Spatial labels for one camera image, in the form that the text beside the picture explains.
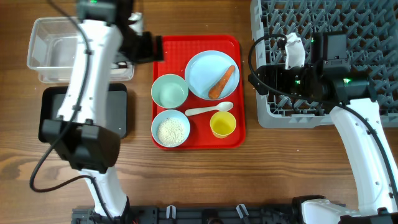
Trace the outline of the mint green bowl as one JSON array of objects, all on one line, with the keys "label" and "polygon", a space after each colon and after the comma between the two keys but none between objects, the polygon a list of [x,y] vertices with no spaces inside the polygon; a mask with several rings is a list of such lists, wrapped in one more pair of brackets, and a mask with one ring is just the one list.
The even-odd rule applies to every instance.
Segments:
[{"label": "mint green bowl", "polygon": [[165,109],[174,109],[183,105],[188,98],[186,81],[176,74],[165,74],[155,80],[151,87],[153,102]]}]

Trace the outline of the light blue bowl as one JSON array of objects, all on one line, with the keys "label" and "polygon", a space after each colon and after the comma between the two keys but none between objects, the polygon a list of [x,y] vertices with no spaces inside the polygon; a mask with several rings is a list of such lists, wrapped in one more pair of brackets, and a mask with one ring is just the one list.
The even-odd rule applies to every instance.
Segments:
[{"label": "light blue bowl", "polygon": [[185,126],[185,139],[184,139],[184,142],[185,142],[188,139],[189,134],[190,134],[190,122],[189,122],[188,118],[182,112],[177,111],[177,110],[165,110],[165,111],[159,113],[154,118],[154,120],[152,122],[152,126],[151,126],[151,133],[152,133],[152,137],[154,138],[155,142],[160,144],[163,147],[166,147],[159,141],[159,139],[157,137],[157,128],[158,128],[159,124],[167,118],[177,118],[182,121],[182,123]]}]

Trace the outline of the orange carrot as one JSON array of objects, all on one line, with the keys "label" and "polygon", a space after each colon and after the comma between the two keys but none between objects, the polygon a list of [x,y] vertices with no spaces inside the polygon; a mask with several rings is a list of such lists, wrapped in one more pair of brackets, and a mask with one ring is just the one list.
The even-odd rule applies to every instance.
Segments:
[{"label": "orange carrot", "polygon": [[231,78],[233,72],[235,71],[235,66],[231,65],[221,79],[209,90],[208,97],[211,100],[216,100],[220,97],[223,89]]}]

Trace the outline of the red snack wrapper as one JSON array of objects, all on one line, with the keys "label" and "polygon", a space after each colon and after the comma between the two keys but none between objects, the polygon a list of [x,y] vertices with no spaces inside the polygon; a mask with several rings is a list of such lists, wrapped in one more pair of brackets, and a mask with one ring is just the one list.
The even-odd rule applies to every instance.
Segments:
[{"label": "red snack wrapper", "polygon": [[127,62],[118,62],[117,66],[118,66],[118,69],[127,69],[128,68]]}]

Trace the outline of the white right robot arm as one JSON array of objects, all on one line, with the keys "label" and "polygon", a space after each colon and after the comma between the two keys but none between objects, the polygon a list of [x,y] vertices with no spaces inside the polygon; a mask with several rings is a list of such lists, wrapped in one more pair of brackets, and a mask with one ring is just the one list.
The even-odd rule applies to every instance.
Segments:
[{"label": "white right robot arm", "polygon": [[252,68],[249,82],[264,95],[273,92],[325,107],[343,141],[358,193],[350,210],[320,195],[296,197],[294,223],[396,223],[397,165],[385,137],[376,91],[364,71],[350,69],[343,32],[311,37],[310,63],[300,38],[275,35],[285,65]]}]

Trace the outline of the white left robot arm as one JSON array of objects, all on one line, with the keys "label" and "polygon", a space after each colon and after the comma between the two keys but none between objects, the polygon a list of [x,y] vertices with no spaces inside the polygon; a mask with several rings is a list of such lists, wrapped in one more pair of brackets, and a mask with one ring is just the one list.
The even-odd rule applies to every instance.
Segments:
[{"label": "white left robot arm", "polygon": [[132,0],[77,2],[72,24],[80,39],[71,79],[57,117],[42,125],[49,151],[86,180],[95,201],[93,220],[99,223],[134,219],[115,168],[121,139],[105,126],[111,66],[164,58],[161,36],[136,28],[133,4]]}]

